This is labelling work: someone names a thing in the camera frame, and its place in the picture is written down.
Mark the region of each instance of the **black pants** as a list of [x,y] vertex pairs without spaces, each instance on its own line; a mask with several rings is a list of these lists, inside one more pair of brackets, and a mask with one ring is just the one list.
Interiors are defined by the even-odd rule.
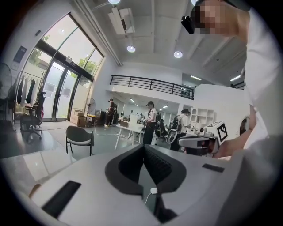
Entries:
[[105,123],[105,125],[112,125],[113,116],[114,116],[114,112],[106,113],[106,123]]
[[173,143],[170,146],[170,150],[178,151],[180,149],[180,145],[178,144],[178,138],[183,137],[185,135],[186,135],[185,132],[177,134],[176,139],[173,141]]
[[143,135],[143,143],[151,144],[156,122],[149,122],[146,125],[145,133]]

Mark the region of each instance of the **floor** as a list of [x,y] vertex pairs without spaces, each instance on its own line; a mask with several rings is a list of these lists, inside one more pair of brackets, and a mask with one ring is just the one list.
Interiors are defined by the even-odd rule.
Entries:
[[[66,144],[65,144],[65,130],[69,125],[73,125],[69,121],[63,122],[43,122],[42,123],[42,139],[40,140],[38,136],[28,134],[22,134],[19,131],[19,124],[15,124],[16,131],[12,128],[1,128],[0,129],[0,164],[6,170],[8,177],[13,178],[12,183],[16,189],[28,194],[31,188],[36,183],[44,183],[51,176],[58,173],[68,164],[74,161],[86,158],[89,156],[89,147],[87,146],[74,146],[73,154],[69,158],[66,154]],[[91,132],[94,130],[94,147],[93,154],[101,154],[114,151],[114,147],[117,141],[116,134],[119,133],[119,128],[115,126],[111,127],[92,127],[85,128],[86,131]],[[122,131],[122,135],[127,137],[129,131]],[[135,143],[138,143],[139,138],[134,136]],[[155,141],[158,146],[169,148],[166,142],[162,142],[160,139]],[[131,138],[126,140],[125,138],[120,138],[117,149],[126,147],[132,144]],[[53,156],[56,159],[56,155],[61,158],[61,162],[65,162],[66,165],[61,165],[57,170],[51,170],[49,173],[48,167],[42,156],[48,155]],[[41,173],[38,174],[39,160],[43,162]],[[31,170],[34,168],[34,162],[36,162],[36,171]],[[152,181],[150,175],[148,174],[146,168],[143,166],[140,173],[139,184],[144,187],[144,201],[147,195],[150,193],[150,189],[156,187]],[[155,197],[151,195],[147,201],[148,208],[153,212],[155,204]]]

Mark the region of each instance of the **black railing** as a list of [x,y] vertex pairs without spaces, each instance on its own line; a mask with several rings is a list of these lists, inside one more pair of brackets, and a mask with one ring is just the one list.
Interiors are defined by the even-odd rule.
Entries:
[[110,85],[143,88],[194,99],[194,89],[156,79],[112,75]]
[[244,90],[245,89],[245,82],[242,81],[240,83],[237,83],[235,85],[231,84],[230,86],[231,88],[236,88],[236,89],[239,89],[239,90]]

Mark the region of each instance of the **clothing rack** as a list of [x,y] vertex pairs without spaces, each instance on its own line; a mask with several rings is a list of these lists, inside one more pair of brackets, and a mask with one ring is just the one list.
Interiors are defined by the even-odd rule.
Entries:
[[[44,72],[42,72],[42,77],[38,77],[38,76],[36,76],[36,75],[27,73],[27,72],[25,72],[25,71],[20,71],[20,72],[18,73],[18,75],[17,75],[17,78],[19,78],[19,80],[18,80],[17,86],[16,86],[15,98],[17,98],[17,95],[18,95],[20,81],[22,80],[22,78],[23,78],[26,74],[28,74],[29,76],[31,75],[31,76],[34,76],[34,77],[36,77],[36,78],[39,78],[39,79],[40,79],[39,84],[41,84],[41,82],[43,82],[43,84],[45,84],[45,80],[43,79],[43,74],[44,74]],[[15,117],[16,104],[15,104],[13,110],[14,110],[14,124],[15,124],[15,121],[16,121],[16,117]]]

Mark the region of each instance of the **air conditioner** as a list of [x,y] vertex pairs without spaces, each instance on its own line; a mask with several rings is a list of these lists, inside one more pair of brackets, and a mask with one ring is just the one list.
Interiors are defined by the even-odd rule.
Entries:
[[117,34],[134,33],[134,18],[130,8],[118,10],[114,7],[108,15]]

